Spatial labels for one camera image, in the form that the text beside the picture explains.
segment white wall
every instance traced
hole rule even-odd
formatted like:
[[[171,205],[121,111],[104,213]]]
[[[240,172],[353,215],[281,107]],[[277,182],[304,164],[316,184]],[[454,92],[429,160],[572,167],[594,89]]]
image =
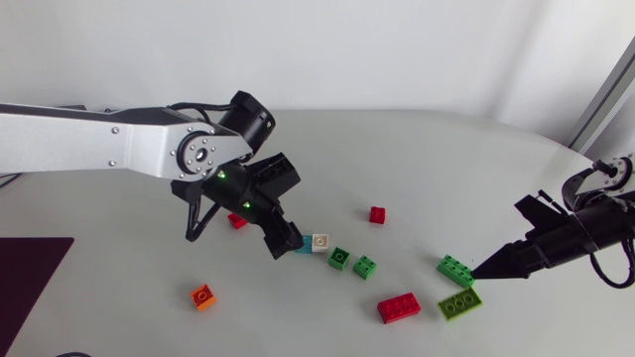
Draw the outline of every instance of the white wall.
[[[439,109],[563,138],[631,0],[0,0],[0,101]]]

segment red lego brick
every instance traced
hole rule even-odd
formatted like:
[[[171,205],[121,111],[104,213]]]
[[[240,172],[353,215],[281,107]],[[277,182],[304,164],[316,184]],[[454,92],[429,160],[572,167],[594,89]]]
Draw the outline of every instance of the red lego brick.
[[[371,223],[384,224],[386,223],[386,208],[383,207],[370,207],[370,219]]]
[[[229,222],[231,222],[231,225],[234,226],[235,229],[240,229],[247,224],[247,221],[236,213],[231,213],[227,218],[229,218]]]
[[[412,293],[381,301],[377,304],[377,309],[384,323],[412,316],[421,311],[417,298]]]
[[[191,300],[198,311],[205,311],[208,307],[216,303],[216,295],[214,295],[207,284],[200,286],[190,294]]]

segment robotic arm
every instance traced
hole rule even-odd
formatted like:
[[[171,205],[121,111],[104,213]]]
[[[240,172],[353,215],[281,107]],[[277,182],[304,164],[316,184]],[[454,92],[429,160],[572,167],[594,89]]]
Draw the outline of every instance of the robotic arm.
[[[199,111],[206,122],[179,112]],[[207,110],[226,111],[211,123]],[[279,197],[300,182],[281,153],[252,165],[276,126],[271,113],[239,91],[228,105],[178,103],[113,113],[0,104],[0,173],[128,169],[172,179],[190,205],[186,238],[200,236],[225,207],[259,225],[274,259],[303,246]],[[199,221],[203,196],[215,205]]]
[[[610,163],[595,162],[563,185],[567,213],[543,191],[526,196],[516,208],[535,227],[526,240],[508,243],[476,268],[475,279],[529,278],[533,272],[553,268],[585,255],[597,274],[610,286],[622,289],[635,283],[635,172],[633,154]],[[550,203],[550,208],[538,198]],[[624,283],[609,280],[594,252],[621,243],[628,259]]]

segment lego brick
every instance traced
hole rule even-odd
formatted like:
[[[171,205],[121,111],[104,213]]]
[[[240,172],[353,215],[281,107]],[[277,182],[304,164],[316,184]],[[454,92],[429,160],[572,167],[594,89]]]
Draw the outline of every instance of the lego brick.
[[[483,301],[472,288],[468,288],[452,297],[439,302],[439,309],[447,321],[479,307]]]
[[[414,294],[407,293],[379,302],[377,310],[384,323],[390,323],[419,313],[421,306]]]
[[[336,269],[344,270],[346,264],[348,264],[348,259],[350,258],[350,253],[346,252],[343,249],[335,247],[335,250],[330,254],[328,258],[328,264]]]
[[[370,219],[368,221],[377,224],[386,223],[386,208],[370,207]]]
[[[229,222],[235,229],[240,229],[247,224],[247,221],[236,213],[229,214],[227,218],[229,218]]]
[[[190,294],[191,300],[198,311],[205,311],[208,307],[216,303],[216,295],[214,295],[207,284],[200,286]]]
[[[442,272],[446,277],[452,279],[462,288],[469,288],[474,284],[472,271],[465,267],[460,261],[446,255],[437,266],[437,270]]]
[[[375,269],[377,269],[377,264],[366,256],[361,256],[353,266],[353,271],[363,280],[368,280],[375,273]]]
[[[328,251],[328,234],[314,234],[311,251],[314,253],[326,253]]]
[[[300,249],[296,249],[296,253],[310,254],[311,253],[311,245],[313,244],[314,237],[303,235],[302,240],[305,243],[304,246]]]

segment silver robotic arm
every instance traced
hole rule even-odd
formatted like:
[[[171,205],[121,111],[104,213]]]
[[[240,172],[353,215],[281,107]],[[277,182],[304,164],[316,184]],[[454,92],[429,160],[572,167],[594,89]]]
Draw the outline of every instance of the silver robotic arm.
[[[0,104],[0,173],[129,169],[196,181],[251,148],[170,108],[114,113]]]
[[[179,112],[194,109],[205,122]],[[218,124],[206,111],[226,111]],[[274,130],[271,113],[239,91],[228,105],[178,103],[113,113],[0,104],[0,173],[128,169],[171,179],[190,206],[186,238],[196,240],[222,206],[259,225],[273,257],[303,246],[279,197],[300,182],[281,153],[248,162]],[[201,198],[215,205],[198,219]]]

